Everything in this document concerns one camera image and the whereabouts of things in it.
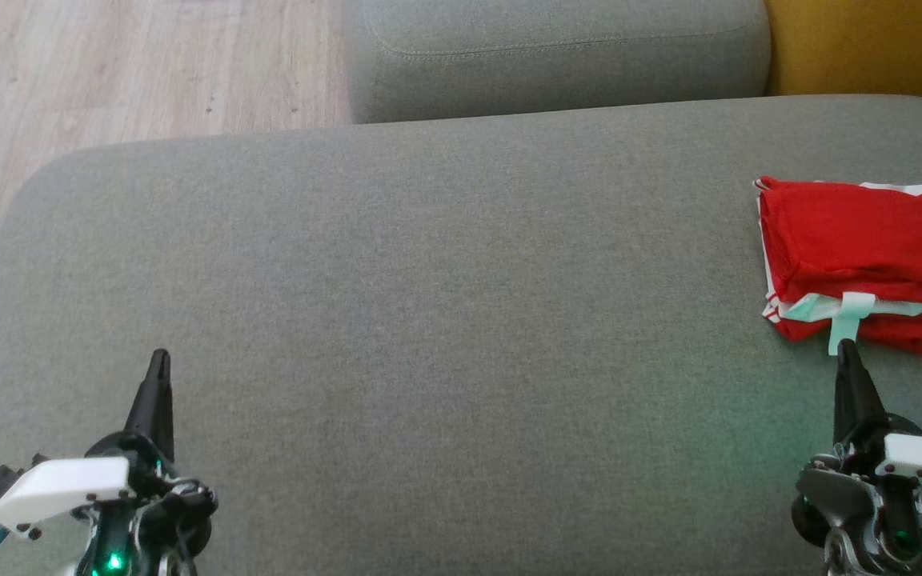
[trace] white trim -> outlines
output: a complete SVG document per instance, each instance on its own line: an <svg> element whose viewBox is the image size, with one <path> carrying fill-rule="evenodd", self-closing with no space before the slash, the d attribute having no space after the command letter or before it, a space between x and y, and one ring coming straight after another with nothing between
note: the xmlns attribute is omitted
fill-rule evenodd
<svg viewBox="0 0 922 576"><path fill-rule="evenodd" d="M756 211L757 213L759 213L760 211L760 197L759 196L756 197ZM775 281L773 281L773 277L771 276L771 262L769 262L768 260L768 245L766 245L764 241L764 220L760 220L759 226L760 226L760 249L764 251L764 272L766 273L766 276L768 276L768 292L766 293L766 298L768 300L771 300L772 296L773 298L776 298Z"/></svg>
<svg viewBox="0 0 922 576"><path fill-rule="evenodd" d="M778 306L778 314L788 320L797 320L799 322L819 322L827 318L837 318L845 311L843 310L842 299L834 298L824 294L810 292L795 303L781 302ZM881 300L875 298L869 314L897 314L897 316L920 316L922 314L922 302L903 302L903 300Z"/></svg>
<svg viewBox="0 0 922 576"><path fill-rule="evenodd" d="M869 189L874 190L895 190L896 192L904 192L906 194L910 194L910 196L920 196L920 194L922 194L922 185L896 186L879 185L879 183L874 182L863 182L860 186L868 187Z"/></svg>

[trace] gray upholstery fabric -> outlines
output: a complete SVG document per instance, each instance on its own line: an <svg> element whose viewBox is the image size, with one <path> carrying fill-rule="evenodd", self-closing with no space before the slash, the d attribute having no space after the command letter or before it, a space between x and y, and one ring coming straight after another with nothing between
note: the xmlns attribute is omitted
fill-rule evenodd
<svg viewBox="0 0 922 576"><path fill-rule="evenodd" d="M922 99L72 154L0 230L0 463L83 454L167 346L177 462L222 501L204 575L810 576L788 504L834 362L760 317L759 174L922 182ZM922 357L863 352L922 423Z"/></svg>
<svg viewBox="0 0 922 576"><path fill-rule="evenodd" d="M356 122L762 94L762 0L348 0Z"/></svg>

